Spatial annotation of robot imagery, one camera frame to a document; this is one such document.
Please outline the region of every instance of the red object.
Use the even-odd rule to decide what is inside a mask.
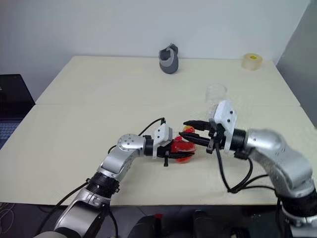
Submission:
[[[195,132],[195,129],[193,127],[188,127],[188,128],[184,128],[183,132]],[[196,146],[193,142],[186,142],[183,140],[183,137],[181,137],[180,135],[175,137],[172,145],[171,145],[171,152],[175,153],[175,152],[194,152],[196,150]],[[186,157],[186,158],[180,158],[180,159],[176,159],[177,162],[179,163],[185,163],[190,161],[192,156]]]
[[[156,213],[156,214],[154,215],[154,217],[155,217],[155,218],[158,218],[158,219],[160,219],[160,220],[162,220],[162,219],[163,219],[163,214],[161,214],[161,213]]]

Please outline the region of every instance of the robotic arm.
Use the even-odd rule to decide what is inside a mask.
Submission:
[[[312,167],[299,152],[290,148],[285,139],[271,130],[248,131],[235,129],[237,116],[229,101],[222,101],[209,122],[187,121],[197,130],[208,130],[210,138],[195,133],[180,135],[212,153],[217,147],[232,150],[235,157],[250,158],[261,164],[269,175],[276,196],[282,201],[293,237],[317,237],[317,193],[312,180]],[[150,136],[127,134],[106,156],[95,175],[82,188],[58,219],[54,232],[42,233],[36,238],[93,238],[104,218],[109,214],[111,196],[119,191],[136,157],[151,156],[183,158],[191,152],[171,153],[172,129],[163,123],[152,139]]]
[[[282,201],[293,237],[317,237],[317,193],[312,167],[299,152],[290,148],[278,133],[267,129],[235,129],[236,116],[229,101],[222,101],[209,122],[187,121],[198,130],[208,130],[211,139],[198,134],[180,135],[196,144],[207,146],[212,153],[215,145],[225,152],[232,150],[240,159],[250,158],[267,172]]]
[[[54,232],[45,232],[37,238],[94,238],[109,214],[111,197],[119,191],[119,183],[136,157],[151,156],[183,158],[192,152],[171,153],[172,129],[163,122],[154,138],[126,134],[100,164],[88,185],[82,188],[58,219]]]

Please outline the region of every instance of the transparent cup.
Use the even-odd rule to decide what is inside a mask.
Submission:
[[[220,83],[211,84],[206,90],[205,104],[206,104],[206,116],[209,120],[213,118],[217,109],[217,105],[222,100],[226,99],[227,88]]]

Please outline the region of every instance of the tape roll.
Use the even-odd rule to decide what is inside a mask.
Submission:
[[[247,70],[257,70],[260,68],[263,58],[254,53],[248,53],[243,56],[242,67]]]

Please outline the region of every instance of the black cable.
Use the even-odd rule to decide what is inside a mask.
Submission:
[[[119,238],[119,234],[118,234],[118,224],[117,224],[117,221],[115,220],[115,217],[113,215],[113,213],[111,212],[111,209],[109,207],[109,215],[113,221],[113,225],[114,225],[114,228],[115,228],[115,238]]]
[[[253,172],[253,163],[252,161],[250,160],[250,158],[247,158],[247,160],[249,161],[249,164],[250,164],[250,168],[249,168],[249,171],[248,171],[248,174],[244,177],[244,179],[241,180],[241,182],[239,182],[237,185],[235,185],[232,189],[231,189],[231,192],[233,193],[237,193],[241,190],[241,188],[244,187],[245,183],[248,181],[248,179],[251,177],[252,175],[252,172]]]
[[[38,205],[38,204],[31,204],[31,205],[34,207],[37,207],[41,212],[44,212],[44,213],[49,213],[55,207],[54,205]]]
[[[223,181],[224,185],[226,186],[227,191],[230,191],[231,188],[229,187],[229,185],[227,183],[227,180],[226,180],[226,178],[224,176],[224,172],[223,172],[223,166],[222,166],[222,159],[221,159],[221,154],[220,154],[220,150],[219,150],[219,144],[215,143],[214,147],[215,147],[216,153],[217,153],[217,158],[218,158],[218,163],[219,163],[219,170],[220,170],[220,175],[221,175],[222,181]]]
[[[268,175],[259,175],[259,176],[256,176],[256,177],[250,179],[249,181],[247,181],[247,182],[244,184],[244,186],[247,186],[247,185],[249,185],[250,183],[254,182],[255,180],[261,179],[261,178],[264,178],[264,177],[268,177]]]
[[[227,182],[227,180],[225,178],[225,175],[224,175],[223,165],[222,165],[222,158],[221,158],[220,149],[219,149],[219,144],[215,143],[214,146],[215,146],[215,150],[216,150],[216,154],[217,154],[217,158],[218,158],[220,175],[221,175],[222,181],[223,181],[225,187],[227,188],[228,192],[238,193],[239,191],[241,191],[243,189],[250,189],[250,188],[267,188],[267,189],[271,189],[271,190],[275,191],[275,189],[273,187],[266,186],[266,185],[247,186],[247,185],[249,185],[250,183],[254,182],[257,179],[264,178],[264,177],[268,176],[268,175],[260,175],[260,176],[254,177],[254,178],[252,178],[252,179],[250,179],[248,181],[248,179],[250,178],[250,176],[252,174],[252,171],[253,171],[253,163],[252,163],[250,158],[247,158],[249,163],[250,163],[250,168],[249,168],[248,174],[236,186],[234,186],[233,188],[230,188],[230,186],[229,186],[229,184],[228,184],[228,182]]]
[[[112,145],[112,146],[108,149],[108,154],[110,153],[110,151],[111,151],[114,147],[116,147],[116,145]]]
[[[268,188],[268,189],[275,191],[274,187],[270,187],[270,186],[266,186],[266,185],[248,186],[248,187],[243,187],[241,190],[249,189],[249,188]]]
[[[165,122],[165,118],[159,118],[159,119],[154,120],[154,121],[151,122],[147,127],[145,127],[145,128],[138,134],[138,136],[142,135],[147,129],[149,129],[150,126],[152,126],[155,122],[158,122],[159,120],[161,121],[161,124]],[[116,147],[116,145],[113,145],[113,146],[111,146],[111,147],[109,148],[108,154],[110,153],[110,151],[111,151],[114,147]]]
[[[159,119],[156,119],[154,120],[153,122],[151,122],[147,127],[144,128],[144,130],[142,130],[138,136],[142,135],[151,125],[153,125],[155,122],[158,122],[158,121],[161,121],[161,122],[164,122],[165,121],[165,118],[159,118]]]
[[[55,207],[46,215],[46,217],[44,218],[44,220],[42,221],[42,223],[40,224],[39,228],[37,229],[35,236],[37,236],[39,233],[41,233],[44,225],[46,224],[46,222],[50,219],[50,217],[52,216],[52,214],[60,207],[60,205],[66,200],[68,199],[71,195],[73,195],[75,192],[77,192],[78,190],[80,190],[81,188],[83,188],[84,186],[86,186],[88,184],[88,182],[85,182],[84,184],[80,185],[78,188],[74,189],[73,191],[71,191],[69,194],[67,194],[61,201],[58,202],[58,204],[55,205]]]

